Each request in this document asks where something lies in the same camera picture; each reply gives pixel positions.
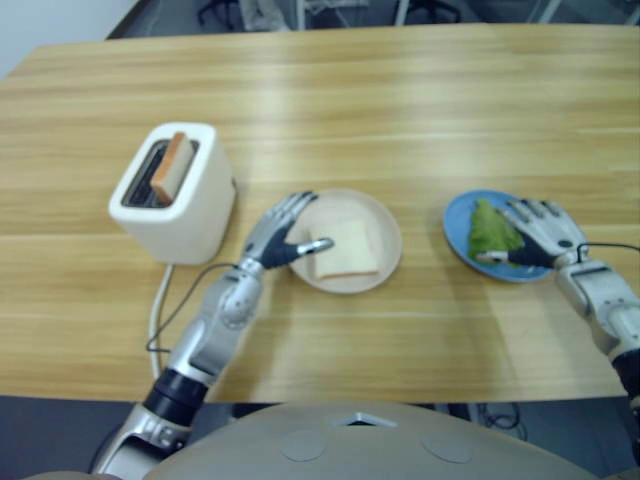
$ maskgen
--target floor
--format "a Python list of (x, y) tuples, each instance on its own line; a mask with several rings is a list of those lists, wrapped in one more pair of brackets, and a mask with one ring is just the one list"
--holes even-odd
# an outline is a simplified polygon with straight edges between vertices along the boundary
[[(150, 0), (140, 15), (124, 29), (123, 37), (191, 35), (228, 32), (213, 13), (208, 12), (201, 26), (196, 11), (205, 0)], [(394, 0), (369, 0), (369, 7), (341, 9), (354, 27), (389, 25), (395, 15)], [(462, 0), (451, 0), (460, 8), (465, 22), (487, 21)], [(532, 2), (502, 1), (493, 12), (500, 21), (524, 21)], [(628, 15), (624, 0), (566, 1), (554, 22), (622, 23)], [(285, 19), (295, 27), (294, 2), (280, 0)], [(407, 17), (407, 23), (425, 23), (424, 12)], [(231, 8), (233, 31), (242, 31), (237, 5)], [(312, 17), (309, 28), (339, 26), (332, 12)], [(528, 441), (560, 455), (599, 477), (634, 466), (630, 453), (631, 414), (624, 398), (580, 401), (529, 402), (518, 405)], [(51, 470), (84, 471), (105, 435), (127, 415), (131, 404), (117, 402), (80, 402), (0, 397), (0, 480), (15, 480)], [(512, 405), (491, 404), (493, 413), (508, 414)], [(476, 405), (468, 406), (472, 421), (480, 423)], [(228, 404), (206, 405), (196, 420), (193, 439), (220, 427), (229, 418)], [(517, 435), (516, 430), (506, 431)]]
[[(392, 25), (397, 0), (362, 0), (368, 6), (345, 7), (339, 11), (351, 27)], [(447, 0), (458, 8), (463, 22), (526, 22), (540, 18), (545, 6), (552, 0)], [(212, 11), (205, 14), (205, 24), (198, 23), (196, 12), (207, 0), (148, 0), (140, 15), (125, 29), (122, 37), (148, 37), (167, 35), (197, 35), (205, 33), (227, 33), (229, 29), (221, 18), (224, 8), (218, 7), (218, 15)], [(296, 0), (276, 0), (290, 28), (297, 28)], [(606, 23), (621, 24), (634, 9), (629, 0), (564, 0), (552, 23)], [(307, 28), (329, 28), (342, 26), (332, 9), (313, 16), (307, 12)], [(451, 15), (441, 12), (438, 21), (451, 21)], [(230, 21), (234, 32), (243, 31), (242, 19), (237, 3), (230, 9)], [(407, 16), (408, 25), (431, 23), (425, 10), (417, 10)]]

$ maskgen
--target white wall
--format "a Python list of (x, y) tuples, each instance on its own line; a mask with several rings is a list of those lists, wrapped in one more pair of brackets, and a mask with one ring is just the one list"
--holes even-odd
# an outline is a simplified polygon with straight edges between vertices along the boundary
[(104, 40), (137, 0), (0, 0), (0, 78), (39, 45)]

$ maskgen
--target beige plate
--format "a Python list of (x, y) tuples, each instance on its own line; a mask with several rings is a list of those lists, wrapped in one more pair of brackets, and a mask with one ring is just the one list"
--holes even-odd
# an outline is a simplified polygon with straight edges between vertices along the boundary
[(296, 260), (291, 268), (305, 282), (327, 292), (358, 293), (377, 287), (393, 273), (402, 254), (402, 236), (396, 219), (375, 198), (355, 190), (323, 190), (318, 195), (318, 199), (304, 209), (289, 232), (287, 241), (309, 241), (309, 227), (312, 224), (361, 220), (367, 226), (369, 245), (378, 259), (379, 271), (372, 275), (319, 280), (313, 274), (313, 255)]

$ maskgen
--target lettuce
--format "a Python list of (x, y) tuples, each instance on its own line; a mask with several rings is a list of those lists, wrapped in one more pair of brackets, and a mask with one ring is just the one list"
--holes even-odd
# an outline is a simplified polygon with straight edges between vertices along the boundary
[(509, 251), (522, 246), (520, 234), (500, 215), (485, 198), (476, 200), (476, 210), (471, 215), (469, 257), (487, 250)]

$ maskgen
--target white toaster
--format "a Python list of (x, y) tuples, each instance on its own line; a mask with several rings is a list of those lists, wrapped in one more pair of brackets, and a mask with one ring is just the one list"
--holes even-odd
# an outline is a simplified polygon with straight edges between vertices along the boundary
[[(179, 132), (195, 153), (173, 203), (163, 205), (150, 180)], [(196, 265), (218, 252), (234, 198), (231, 166), (215, 128), (165, 123), (153, 129), (133, 157), (111, 196), (109, 214), (159, 262)]]

